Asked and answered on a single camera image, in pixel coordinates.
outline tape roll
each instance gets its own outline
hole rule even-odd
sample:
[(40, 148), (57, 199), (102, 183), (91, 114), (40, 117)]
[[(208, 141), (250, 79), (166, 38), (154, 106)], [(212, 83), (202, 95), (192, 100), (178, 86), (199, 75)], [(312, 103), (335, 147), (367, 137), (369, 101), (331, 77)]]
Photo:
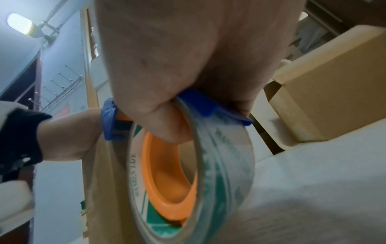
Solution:
[(138, 124), (132, 127), (127, 182), (134, 218), (147, 243), (208, 241), (250, 191), (255, 161), (245, 121), (212, 102), (197, 92), (174, 100), (189, 123), (197, 169), (194, 205), (182, 225), (163, 218), (149, 200), (143, 177), (147, 132)]

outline cardboard box flap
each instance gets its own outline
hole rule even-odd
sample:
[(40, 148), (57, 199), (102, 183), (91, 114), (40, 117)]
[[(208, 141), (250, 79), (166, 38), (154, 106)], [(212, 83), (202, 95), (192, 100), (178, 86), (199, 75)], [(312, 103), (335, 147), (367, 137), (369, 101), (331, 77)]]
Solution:
[(307, 55), (296, 59), (291, 64), (277, 70), (273, 75), (273, 79), (277, 83), (283, 85), (285, 82), (291, 81), (294, 78), (331, 61), (335, 57), (352, 50), (356, 46), (381, 35), (385, 31), (385, 28), (381, 27), (367, 25), (356, 26), (350, 31), (340, 35), (339, 38), (331, 40)]

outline cardboard box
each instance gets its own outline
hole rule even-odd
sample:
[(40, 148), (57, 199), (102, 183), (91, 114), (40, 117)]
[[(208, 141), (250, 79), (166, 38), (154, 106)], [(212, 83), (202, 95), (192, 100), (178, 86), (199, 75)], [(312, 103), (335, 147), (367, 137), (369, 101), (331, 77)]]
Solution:
[(386, 117), (386, 29), (357, 26), (278, 70), (267, 99), (299, 141)]

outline orange tape core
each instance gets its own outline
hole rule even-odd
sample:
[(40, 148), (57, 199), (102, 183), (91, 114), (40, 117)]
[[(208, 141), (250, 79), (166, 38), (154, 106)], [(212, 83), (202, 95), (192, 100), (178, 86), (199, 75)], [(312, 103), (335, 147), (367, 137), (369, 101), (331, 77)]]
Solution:
[(170, 221), (187, 219), (194, 206), (197, 174), (191, 185), (179, 160), (179, 145), (146, 132), (142, 147), (142, 176), (149, 200)]

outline forearm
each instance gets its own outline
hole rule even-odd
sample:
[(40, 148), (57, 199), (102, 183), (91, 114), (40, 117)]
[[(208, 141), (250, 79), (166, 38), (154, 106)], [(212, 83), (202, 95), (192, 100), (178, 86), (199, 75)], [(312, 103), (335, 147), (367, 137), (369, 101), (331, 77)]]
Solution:
[(101, 132), (101, 110), (89, 109), (42, 122), (37, 129), (37, 140), (43, 160), (74, 161), (90, 150)]

